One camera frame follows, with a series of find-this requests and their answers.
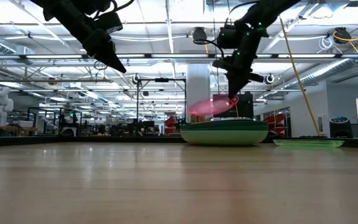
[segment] green plate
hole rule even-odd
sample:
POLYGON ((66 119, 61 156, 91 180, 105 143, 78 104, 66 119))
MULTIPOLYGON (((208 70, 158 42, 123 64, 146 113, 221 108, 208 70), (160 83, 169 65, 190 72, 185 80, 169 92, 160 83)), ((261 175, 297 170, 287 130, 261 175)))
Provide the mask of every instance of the green plate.
POLYGON ((208 130, 182 130, 182 138, 191 144, 214 145, 214 146, 249 146, 262 142, 268 131, 208 131, 208 130))
POLYGON ((281 147, 291 147, 291 148, 337 148, 341 147, 345 141, 335 141, 335 140, 285 140, 278 139, 273 140, 274 143, 281 147))

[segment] ceiling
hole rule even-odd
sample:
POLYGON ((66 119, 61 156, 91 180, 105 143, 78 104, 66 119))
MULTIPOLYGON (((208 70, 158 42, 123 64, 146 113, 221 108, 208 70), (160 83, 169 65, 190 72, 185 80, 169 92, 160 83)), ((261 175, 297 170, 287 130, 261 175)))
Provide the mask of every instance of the ceiling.
MULTIPOLYGON (((124 4, 126 0, 117 0, 118 5, 124 4)), ((113 41, 116 44, 118 54, 218 54, 213 45, 195 45, 188 35, 195 27, 204 27, 208 38, 213 40, 223 25, 224 20, 228 16, 229 8, 233 8, 238 1, 229 1, 232 4, 223 4, 222 1, 216 1, 214 10, 211 8, 212 1, 194 1, 194 0, 136 0, 129 7, 118 12, 121 21, 124 24, 123 30, 112 34, 113 41), (170 45, 170 30, 172 31, 172 45, 170 45)), ((307 1, 302 1, 293 8, 284 12, 281 17, 288 27, 288 37, 290 47, 294 54, 326 54, 331 53, 333 49, 347 52, 352 48, 350 44, 328 44, 330 48, 322 49, 321 41, 327 33, 332 34, 336 27, 345 27, 351 34, 352 38, 358 37, 358 7, 345 7, 349 1, 327 1, 336 2, 335 4, 323 5, 321 9, 305 17, 301 21, 296 21, 297 15, 305 8, 307 1)), ((24 9, 29 12, 26 14, 20 7, 17 7, 10 0, 0 0, 0 42, 8 46, 25 46, 34 51, 34 54, 85 54, 81 44, 75 40, 71 34, 56 20, 45 21, 42 9, 30 1, 21 1, 24 9), (51 32, 60 39, 64 40, 63 45, 59 40, 51 35, 51 32)), ((231 19, 240 18, 248 9, 248 6, 236 9, 231 14, 231 19)), ((275 21, 269 28, 270 38, 262 39, 258 53, 260 54, 287 54, 287 46, 283 39, 279 39, 276 44, 272 44, 276 34, 281 31, 280 21, 275 21)), ((231 50, 225 50, 226 54, 230 54, 231 50)), ((75 80, 81 78, 82 82, 77 84, 75 88, 84 90, 97 89, 113 89, 117 92, 99 92, 98 100, 90 96, 80 96, 78 92, 63 92, 57 96, 60 98, 70 98, 71 101, 77 103, 101 103, 100 98, 107 102, 119 105, 120 109, 135 108, 136 97, 134 92, 118 92, 123 89, 133 89, 135 85, 132 83, 134 74, 138 74, 141 78, 186 78, 187 65, 189 63, 207 63, 211 65, 210 60, 151 60, 151 59, 125 59, 127 73, 121 74, 111 68, 98 72, 91 66, 92 62, 84 60, 36 60, 32 65, 17 63, 13 60, 0 61, 0 69, 14 73, 6 74, 0 72, 0 79, 17 80, 27 75, 32 75, 32 79, 46 80, 48 78, 56 78, 58 80, 75 80), (75 62, 75 67, 66 66, 70 62, 75 62), (83 80, 93 79, 92 82, 84 82, 83 80)), ((297 69, 302 73, 320 62, 301 61, 296 64, 297 69)), ((224 70, 217 70, 210 67, 212 78, 211 86, 215 80, 219 80, 219 86, 224 90, 227 89, 227 79, 224 76, 224 70)), ((285 83, 294 77, 292 65, 289 61, 267 60, 265 62, 256 62, 252 66, 255 73, 262 75, 272 74, 276 78, 274 84, 285 83)), ((339 78, 349 75, 339 73, 339 78)), ((358 77, 341 83, 358 83, 358 77)), ((59 83, 57 85, 49 85, 48 83, 21 83, 23 89, 62 89, 70 88, 70 83, 59 83)), ((150 82, 146 88, 150 89, 176 89, 173 92, 150 92, 149 96, 141 96, 150 99, 165 99, 160 105, 152 104, 152 100, 144 101, 141 105, 141 113, 163 114, 165 111, 177 111, 182 113, 184 104, 174 99, 184 99, 184 92, 178 83, 155 83, 150 82)), ((268 89, 263 83, 252 82, 248 88, 268 89)), ((38 93, 42 96, 50 97, 54 93, 38 93)), ((47 103, 61 103, 50 98, 47 103)), ((93 110, 113 110, 116 108, 111 106, 92 105, 93 110)))

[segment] green bowl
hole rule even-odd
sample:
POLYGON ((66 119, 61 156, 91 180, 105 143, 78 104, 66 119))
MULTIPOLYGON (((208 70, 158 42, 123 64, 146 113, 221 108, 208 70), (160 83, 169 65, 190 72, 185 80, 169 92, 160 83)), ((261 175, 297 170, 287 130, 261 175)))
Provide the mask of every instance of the green bowl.
POLYGON ((215 146, 250 146, 262 142, 268 131, 248 130, 182 130, 182 138, 191 144, 215 146))
POLYGON ((269 125, 266 122, 262 121, 253 121, 249 119, 235 119, 235 120, 224 120, 224 121, 209 121, 196 124, 187 124, 181 127, 181 130, 190 131, 190 130, 238 130, 246 129, 249 127, 250 130, 268 130, 269 125))

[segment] transparent green tray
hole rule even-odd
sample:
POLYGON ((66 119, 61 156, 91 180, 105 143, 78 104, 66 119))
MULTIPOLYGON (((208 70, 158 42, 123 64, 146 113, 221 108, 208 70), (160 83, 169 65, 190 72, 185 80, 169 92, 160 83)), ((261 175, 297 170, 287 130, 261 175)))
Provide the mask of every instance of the transparent green tray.
POLYGON ((281 147, 291 148, 337 148, 341 147, 345 141, 335 140, 273 140, 273 142, 281 147))

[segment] yellow pole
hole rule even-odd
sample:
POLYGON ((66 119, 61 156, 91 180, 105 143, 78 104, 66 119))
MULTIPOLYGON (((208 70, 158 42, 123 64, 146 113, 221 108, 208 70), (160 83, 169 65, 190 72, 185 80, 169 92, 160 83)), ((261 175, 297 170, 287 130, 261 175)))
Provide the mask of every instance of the yellow pole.
POLYGON ((287 32, 285 31, 283 19, 282 19, 281 17, 280 17, 280 22, 281 22, 281 28, 283 29, 284 38, 285 38, 285 43, 287 44, 288 53, 290 54, 291 63, 292 63, 293 70, 294 70, 294 72, 295 72, 296 79, 298 80, 299 87, 300 87, 301 90, 302 90, 303 98, 305 99, 305 102, 306 102, 306 105, 307 105, 307 107, 308 107, 308 110, 309 110, 311 119, 313 120, 314 128, 316 129, 317 135, 318 135, 318 136, 321 136, 321 134, 320 134, 320 132, 319 132, 319 130, 318 130, 318 126, 317 126, 316 120, 315 120, 315 118, 314 118, 313 112, 312 112, 312 110, 311 110, 311 108, 310 108, 310 104, 309 104, 308 97, 306 96, 305 90, 303 89, 303 85, 302 85, 301 79, 299 78, 298 70, 296 69, 295 62, 293 61, 292 51, 291 51, 291 48, 290 48, 290 44, 289 44, 289 42, 288 42, 287 32))

